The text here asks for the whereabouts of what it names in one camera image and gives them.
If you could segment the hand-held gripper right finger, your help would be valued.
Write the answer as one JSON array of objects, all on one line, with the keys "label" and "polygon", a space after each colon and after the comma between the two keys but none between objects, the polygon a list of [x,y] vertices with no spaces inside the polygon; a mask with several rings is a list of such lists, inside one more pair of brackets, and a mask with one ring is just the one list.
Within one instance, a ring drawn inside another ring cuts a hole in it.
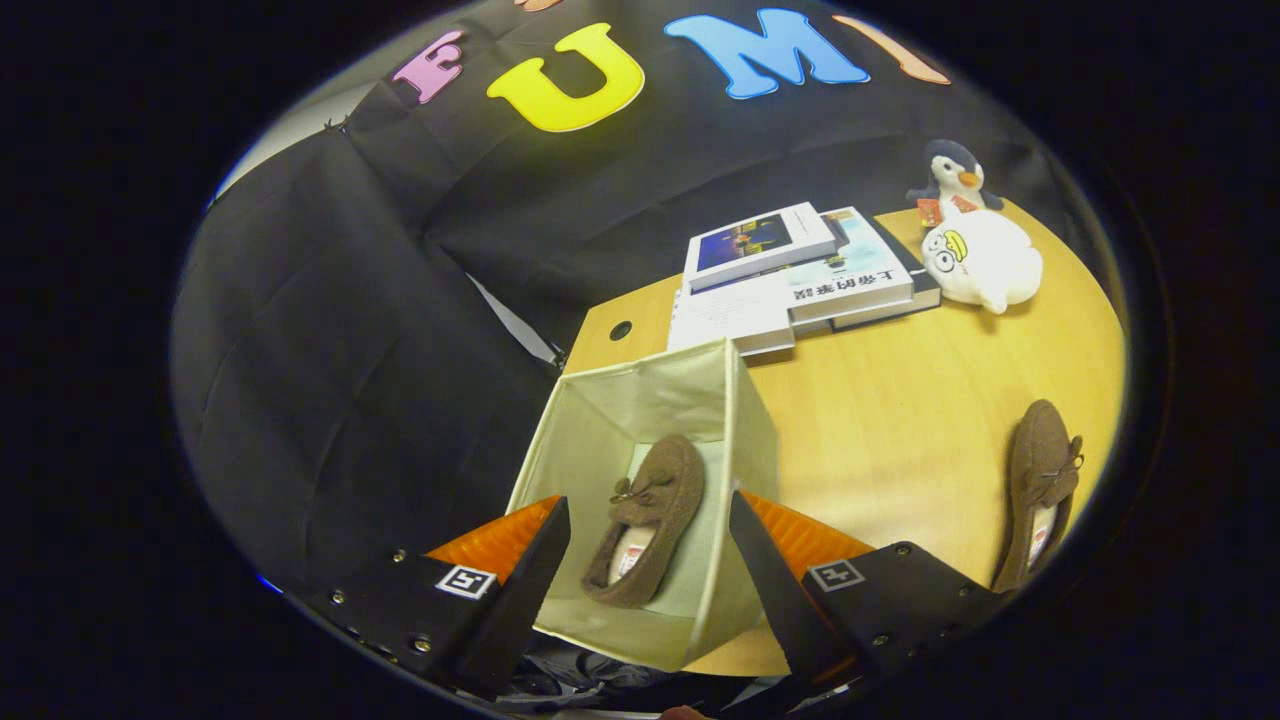
[{"label": "hand-held gripper right finger", "polygon": [[979,630],[1002,598],[919,544],[879,548],[745,491],[730,529],[794,684],[878,682]]}]

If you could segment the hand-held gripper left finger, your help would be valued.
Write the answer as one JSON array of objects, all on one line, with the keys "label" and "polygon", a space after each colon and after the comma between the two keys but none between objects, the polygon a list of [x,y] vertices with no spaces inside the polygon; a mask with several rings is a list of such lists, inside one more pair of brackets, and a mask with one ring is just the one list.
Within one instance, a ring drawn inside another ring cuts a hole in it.
[{"label": "hand-held gripper left finger", "polygon": [[570,539],[570,501],[553,495],[428,553],[396,550],[305,606],[393,667],[494,700],[509,693]]}]

